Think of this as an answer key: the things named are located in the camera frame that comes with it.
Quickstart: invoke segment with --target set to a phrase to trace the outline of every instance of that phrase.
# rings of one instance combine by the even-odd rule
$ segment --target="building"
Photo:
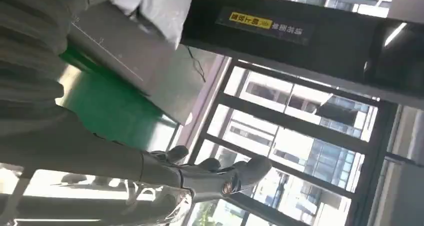
[[[370,138],[377,114],[374,107],[241,68],[235,68],[231,77],[233,83],[228,85],[227,93],[235,92],[237,89],[234,86],[242,85],[242,90],[236,96],[244,100],[365,141]],[[228,124],[221,124],[221,135],[218,135],[222,139],[257,154],[269,155],[274,161],[346,190],[355,190],[363,155],[278,127],[240,111],[227,110],[226,117]],[[212,156],[218,158],[223,166],[249,160],[244,155],[223,147],[215,145],[215,148],[216,153],[213,155],[212,150]],[[276,170],[272,170],[252,192],[245,193],[310,225],[324,225],[314,222],[319,220],[320,214],[333,209],[339,214],[347,214],[350,204],[349,200],[341,196]],[[225,212],[237,215],[238,220],[243,217],[241,209],[231,207],[225,201],[220,201],[217,209],[213,217],[218,221],[227,218]]]

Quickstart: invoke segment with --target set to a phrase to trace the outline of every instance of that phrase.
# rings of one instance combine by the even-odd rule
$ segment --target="yellow label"
[[[249,26],[260,27],[264,29],[270,29],[273,22],[268,19],[253,17],[238,12],[231,13],[229,20],[232,22],[243,23]]]

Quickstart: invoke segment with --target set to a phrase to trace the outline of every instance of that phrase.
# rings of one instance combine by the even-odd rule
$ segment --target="green surface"
[[[165,150],[177,124],[114,72],[69,45],[61,57],[81,72],[63,106],[91,132],[144,150]]]

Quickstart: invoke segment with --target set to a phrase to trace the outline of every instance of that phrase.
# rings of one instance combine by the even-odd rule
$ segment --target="sign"
[[[229,17],[230,21],[243,23],[246,25],[251,25],[254,27],[269,29],[272,25],[271,20],[267,20],[264,18],[259,17],[253,17],[246,14],[238,13],[238,12],[232,12],[231,16]]]
[[[314,27],[306,23],[252,15],[232,8],[223,8],[216,23],[301,45],[309,44],[314,31]]]

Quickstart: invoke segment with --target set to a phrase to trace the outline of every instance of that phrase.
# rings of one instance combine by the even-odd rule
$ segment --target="cable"
[[[185,47],[187,48],[188,53],[190,54],[190,57],[191,57],[191,59],[193,60],[193,67],[194,67],[194,69],[196,70],[196,72],[197,72],[197,73],[199,73],[199,75],[201,76],[201,78],[202,78],[203,82],[206,82],[206,79],[205,79],[205,71],[203,70],[203,68],[202,68],[202,65],[201,65],[200,61],[199,61],[198,59],[196,59],[196,58],[193,56],[193,53],[192,53],[192,51],[190,50],[190,47],[188,47],[188,46],[185,46]],[[199,65],[200,71],[199,71],[199,69],[196,67],[196,62],[197,62],[197,63],[198,63],[198,65]]]

